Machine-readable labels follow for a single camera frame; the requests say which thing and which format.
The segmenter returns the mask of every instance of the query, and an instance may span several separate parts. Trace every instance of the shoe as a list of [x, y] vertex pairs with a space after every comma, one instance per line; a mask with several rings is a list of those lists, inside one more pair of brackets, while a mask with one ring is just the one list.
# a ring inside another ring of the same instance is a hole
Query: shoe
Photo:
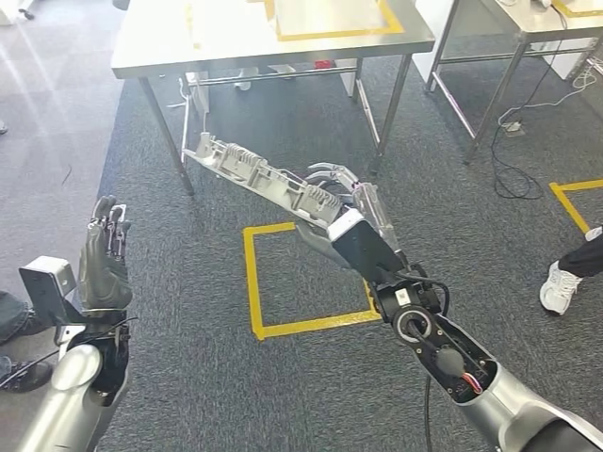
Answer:
[[591, 229], [590, 231], [587, 231], [585, 234], [585, 238], [586, 242], [591, 242], [595, 240], [595, 238], [598, 237], [599, 235], [603, 234], [603, 226], [598, 226], [598, 228]]
[[582, 280], [569, 271], [559, 270], [559, 261], [553, 262], [548, 271], [548, 280], [540, 287], [540, 303], [547, 311], [563, 315]]
[[[255, 77], [259, 73], [260, 71], [257, 68], [243, 68], [239, 73], [239, 77]], [[240, 89], [242, 91], [248, 91], [251, 87], [251, 82], [237, 82], [235, 84], [235, 88]]]
[[[277, 73], [294, 73], [295, 68], [291, 66], [289, 64], [273, 64], [272, 66], [268, 66], [269, 68], [272, 69], [272, 71], [275, 71]], [[286, 77], [285, 80], [291, 80], [291, 77]]]
[[14, 337], [19, 336], [32, 336], [34, 334], [38, 334], [40, 332], [48, 330], [50, 327], [44, 325], [40, 317], [35, 314], [35, 311], [32, 309], [29, 309], [27, 312], [27, 319], [20, 327], [20, 330], [15, 333]]
[[[13, 363], [11, 373], [2, 380], [10, 378], [20, 371], [23, 367], [30, 364], [31, 361], [23, 363]], [[36, 363], [27, 369], [23, 374], [10, 381], [8, 384], [2, 386], [2, 391], [9, 393], [28, 393], [38, 388], [42, 388], [48, 383], [53, 375], [53, 366], [49, 363]]]

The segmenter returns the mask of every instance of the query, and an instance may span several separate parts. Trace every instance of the yellow tape square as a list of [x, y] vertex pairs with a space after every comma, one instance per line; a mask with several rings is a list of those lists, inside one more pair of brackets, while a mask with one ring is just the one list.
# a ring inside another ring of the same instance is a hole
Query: yellow tape square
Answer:
[[249, 314], [251, 319], [251, 330], [259, 340], [263, 341], [266, 337], [285, 336], [305, 331], [319, 331], [331, 328], [343, 327], [356, 323], [371, 322], [380, 320], [381, 316], [375, 311], [370, 298], [368, 286], [364, 282], [365, 292], [368, 300], [366, 311], [349, 313], [343, 315], [332, 315], [329, 317], [303, 320], [300, 322], [283, 323], [278, 325], [264, 325], [262, 321], [262, 306], [260, 301], [260, 285], [257, 280], [257, 266], [255, 259], [255, 246], [254, 237], [259, 234], [275, 234], [294, 231], [295, 223], [268, 224], [265, 226], [252, 226], [243, 230], [243, 245], [245, 249], [245, 267], [247, 269], [247, 284], [249, 292]]
[[595, 179], [594, 181], [584, 181], [584, 182], [574, 182], [572, 184], [565, 184], [560, 186], [557, 183], [551, 183], [549, 184], [550, 189], [557, 197], [559, 202], [561, 202], [565, 210], [570, 214], [574, 222], [575, 222], [583, 233], [586, 233], [587, 231], [590, 231], [590, 227], [578, 212], [574, 204], [572, 204], [568, 197], [565, 195], [566, 191], [582, 191], [582, 190], [590, 190], [592, 188], [603, 188], [603, 179]]

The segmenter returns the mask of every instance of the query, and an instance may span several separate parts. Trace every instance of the yellow tape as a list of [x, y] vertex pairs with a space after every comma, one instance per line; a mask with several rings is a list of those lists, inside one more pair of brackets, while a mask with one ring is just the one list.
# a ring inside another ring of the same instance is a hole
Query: yellow tape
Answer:
[[574, 182], [573, 184], [565, 184], [558, 186], [563, 191], [588, 190], [590, 188], [603, 188], [603, 179], [595, 179], [595, 181]]
[[303, 320], [302, 322], [266, 326], [264, 327], [264, 334], [265, 337], [286, 336], [297, 332], [320, 331], [337, 327], [346, 327], [357, 323], [380, 320], [380, 318], [380, 315], [375, 314], [371, 311], [362, 311], [361, 313], [334, 315], [332, 317], [315, 318], [313, 320]]
[[[299, 35], [283, 35], [281, 33], [280, 26], [277, 22], [277, 36], [278, 40], [320, 40], [325, 38], [347, 38], [352, 36], [367, 36], [367, 35], [391, 35], [396, 33], [404, 33], [398, 17], [389, 7], [387, 0], [377, 0], [377, 4], [383, 16], [387, 26], [380, 28], [369, 28], [365, 30], [347, 30], [347, 31], [327, 31], [323, 33], [303, 33]], [[274, 0], [265, 0], [266, 14], [268, 20], [271, 20], [275, 15]]]
[[572, 11], [569, 9], [563, 0], [552, 0], [552, 5], [558, 12], [566, 17], [592, 17], [603, 16], [603, 10], [595, 9], [592, 11]]
[[561, 202], [561, 205], [563, 205], [563, 207], [565, 207], [565, 210], [567, 210], [568, 213], [570, 214], [570, 217], [571, 217], [574, 220], [574, 222], [575, 222], [579, 228], [580, 228], [580, 230], [583, 233], [586, 233], [586, 231], [590, 230], [588, 224], [586, 224], [586, 222], [577, 210], [576, 210], [575, 207], [574, 207], [574, 204], [570, 202], [570, 200], [568, 200], [568, 197], [565, 196], [565, 193], [563, 192], [564, 186], [559, 186], [554, 182], [549, 184], [549, 186], [553, 193], [555, 193], [555, 196], [556, 196], [557, 199], [559, 200], [559, 202]]
[[247, 270], [248, 292], [249, 294], [249, 313], [251, 321], [251, 330], [259, 341], [266, 337], [284, 336], [303, 331], [327, 330], [336, 327], [343, 327], [356, 323], [379, 320], [381, 315], [377, 313], [372, 302], [368, 284], [363, 280], [364, 290], [368, 300], [369, 309], [359, 313], [349, 313], [344, 315], [333, 315], [331, 317], [303, 320], [282, 325], [266, 325], [262, 320], [262, 305], [260, 302], [260, 286], [257, 280], [257, 265], [255, 260], [255, 246], [253, 242], [257, 234], [283, 233], [295, 230], [295, 223], [268, 224], [265, 226], [252, 226], [243, 230], [243, 247], [245, 249], [245, 267]]

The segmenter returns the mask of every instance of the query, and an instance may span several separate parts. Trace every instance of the red wire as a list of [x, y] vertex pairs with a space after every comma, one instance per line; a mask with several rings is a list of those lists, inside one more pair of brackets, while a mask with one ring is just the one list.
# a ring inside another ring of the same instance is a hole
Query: red wire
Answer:
[[463, 374], [462, 378], [469, 383], [469, 385], [471, 386], [472, 389], [473, 389], [473, 392], [475, 394], [481, 394], [484, 392], [484, 390], [479, 385], [479, 382], [477, 381], [475, 377], [469, 373], [466, 372]]

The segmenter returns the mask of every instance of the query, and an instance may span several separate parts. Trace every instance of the red object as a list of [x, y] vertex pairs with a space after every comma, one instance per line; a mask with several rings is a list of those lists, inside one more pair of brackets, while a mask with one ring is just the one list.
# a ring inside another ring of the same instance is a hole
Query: red object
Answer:
[[333, 66], [333, 63], [331, 62], [329, 59], [321, 59], [320, 61], [315, 61], [314, 68], [315, 69], [330, 69]]

